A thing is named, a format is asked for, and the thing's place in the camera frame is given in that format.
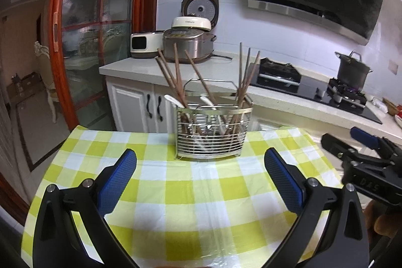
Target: blue gripper pad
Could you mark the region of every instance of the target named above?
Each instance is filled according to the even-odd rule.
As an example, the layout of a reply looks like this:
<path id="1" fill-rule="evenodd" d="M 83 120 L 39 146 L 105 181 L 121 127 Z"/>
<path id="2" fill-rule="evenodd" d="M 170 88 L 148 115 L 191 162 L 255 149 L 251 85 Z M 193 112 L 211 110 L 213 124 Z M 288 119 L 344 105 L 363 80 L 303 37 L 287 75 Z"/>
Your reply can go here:
<path id="1" fill-rule="evenodd" d="M 277 187 L 287 209 L 299 215 L 303 210 L 306 193 L 301 183 L 301 179 L 305 180 L 302 173 L 297 167 L 286 164 L 274 148 L 265 152 L 264 162 L 265 169 Z"/>
<path id="2" fill-rule="evenodd" d="M 378 149 L 378 138 L 357 127 L 350 129 L 350 136 L 372 150 Z"/>
<path id="3" fill-rule="evenodd" d="M 102 217 L 110 214 L 116 207 L 117 201 L 119 201 L 127 183 L 133 176 L 136 167 L 137 156 L 130 149 L 127 149 L 116 164 L 110 167 L 111 169 L 114 168 L 114 170 L 98 193 L 97 207 Z"/>

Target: pot handle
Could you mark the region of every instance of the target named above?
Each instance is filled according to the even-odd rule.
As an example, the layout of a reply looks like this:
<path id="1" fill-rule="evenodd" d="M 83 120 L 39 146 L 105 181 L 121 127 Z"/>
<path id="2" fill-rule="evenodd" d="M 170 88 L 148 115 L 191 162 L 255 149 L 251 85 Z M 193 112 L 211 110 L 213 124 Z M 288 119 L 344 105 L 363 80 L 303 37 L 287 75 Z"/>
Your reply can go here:
<path id="1" fill-rule="evenodd" d="M 346 55 L 341 54 L 340 52 L 337 52 L 337 51 L 335 52 L 335 55 L 336 55 L 340 60 L 342 60 L 342 58 L 341 58 L 342 55 L 345 56 L 345 57 L 347 57 Z M 344 61 L 347 61 L 347 62 L 350 64 L 350 58 L 344 59 Z"/>
<path id="2" fill-rule="evenodd" d="M 353 54 L 356 54 L 359 56 L 359 61 L 361 62 L 361 54 L 359 54 L 358 52 L 352 51 L 349 55 L 349 57 L 352 57 Z"/>

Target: wire basket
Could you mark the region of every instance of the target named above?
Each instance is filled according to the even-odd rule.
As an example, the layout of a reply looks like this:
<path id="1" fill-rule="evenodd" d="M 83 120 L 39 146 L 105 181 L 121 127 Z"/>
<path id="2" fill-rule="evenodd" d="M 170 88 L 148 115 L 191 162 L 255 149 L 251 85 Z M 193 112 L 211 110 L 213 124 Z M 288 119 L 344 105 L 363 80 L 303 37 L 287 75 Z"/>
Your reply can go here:
<path id="1" fill-rule="evenodd" d="M 199 79 L 191 79 L 185 85 Z M 204 79 L 231 83 L 232 81 Z M 185 92 L 186 97 L 207 97 L 207 93 Z M 189 103 L 187 108 L 176 108 L 176 158 L 216 159 L 239 156 L 253 111 L 253 101 L 246 96 L 243 107 L 236 105 L 238 93 L 215 92 L 215 98 L 228 102 L 219 105 Z"/>

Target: gas stove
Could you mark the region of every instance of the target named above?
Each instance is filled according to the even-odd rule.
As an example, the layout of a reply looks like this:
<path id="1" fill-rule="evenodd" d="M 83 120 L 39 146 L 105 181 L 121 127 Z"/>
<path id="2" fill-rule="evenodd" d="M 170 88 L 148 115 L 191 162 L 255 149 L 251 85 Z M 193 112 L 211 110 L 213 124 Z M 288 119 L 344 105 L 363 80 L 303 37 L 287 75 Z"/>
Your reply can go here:
<path id="1" fill-rule="evenodd" d="M 251 85 L 319 102 L 382 124 L 381 120 L 366 107 L 367 99 L 362 93 L 335 78 L 325 83 L 303 76 L 291 64 L 261 59 Z"/>
<path id="2" fill-rule="evenodd" d="M 356 89 L 350 88 L 348 85 L 333 78 L 328 83 L 328 93 L 332 95 L 332 99 L 336 103 L 346 101 L 352 106 L 365 108 L 367 99 L 366 97 Z"/>

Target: kitchen cloth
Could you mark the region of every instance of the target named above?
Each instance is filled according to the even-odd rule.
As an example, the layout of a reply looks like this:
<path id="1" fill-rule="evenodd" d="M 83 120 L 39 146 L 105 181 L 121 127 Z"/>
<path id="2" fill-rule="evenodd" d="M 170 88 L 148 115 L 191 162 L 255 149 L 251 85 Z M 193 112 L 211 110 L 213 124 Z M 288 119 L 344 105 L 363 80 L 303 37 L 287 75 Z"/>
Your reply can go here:
<path id="1" fill-rule="evenodd" d="M 137 169 L 115 210 L 105 216 L 122 246 L 142 267 L 261 267 L 290 230 L 289 212 L 264 168 L 270 147 L 305 177 L 341 187 L 331 163 L 303 130 L 248 132 L 240 157 L 175 159 L 173 134 L 76 128 L 49 166 L 29 209 L 21 256 L 32 267 L 36 217 L 46 187 L 78 186 L 113 165 L 127 149 Z M 73 213 L 88 254 L 100 260 L 78 213 Z M 328 213 L 303 258 L 312 255 Z"/>

